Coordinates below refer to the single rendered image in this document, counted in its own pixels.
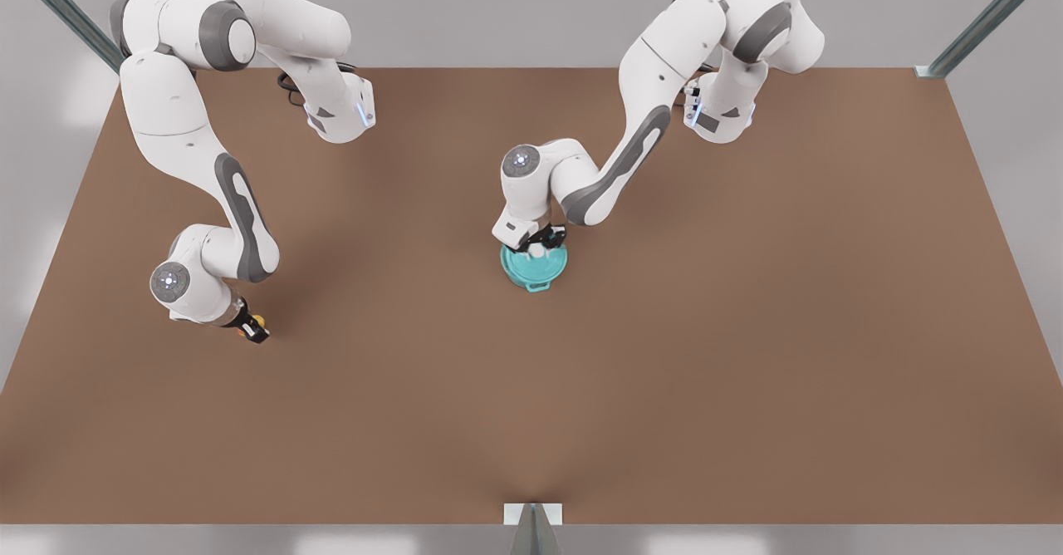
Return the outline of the silver frame post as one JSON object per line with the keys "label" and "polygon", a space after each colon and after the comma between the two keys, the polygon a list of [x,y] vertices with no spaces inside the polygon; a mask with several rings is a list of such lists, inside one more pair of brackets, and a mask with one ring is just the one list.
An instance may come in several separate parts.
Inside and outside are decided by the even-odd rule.
{"label": "silver frame post", "polygon": [[972,54],[973,49],[986,40],[988,36],[999,26],[1002,26],[1007,17],[1010,17],[1010,14],[1013,14],[1025,1],[993,0],[988,3],[988,6],[975,17],[975,20],[972,20],[971,24],[933,62],[925,64],[925,66],[916,66],[914,68],[915,75],[923,79],[944,79],[952,73],[954,69]]}
{"label": "silver frame post", "polygon": [[109,66],[115,73],[120,70],[123,57],[117,45],[73,0],[41,0],[62,22],[71,29],[92,52]]}
{"label": "silver frame post", "polygon": [[554,532],[562,514],[562,504],[505,504],[502,524],[516,526],[510,555],[562,555]]}

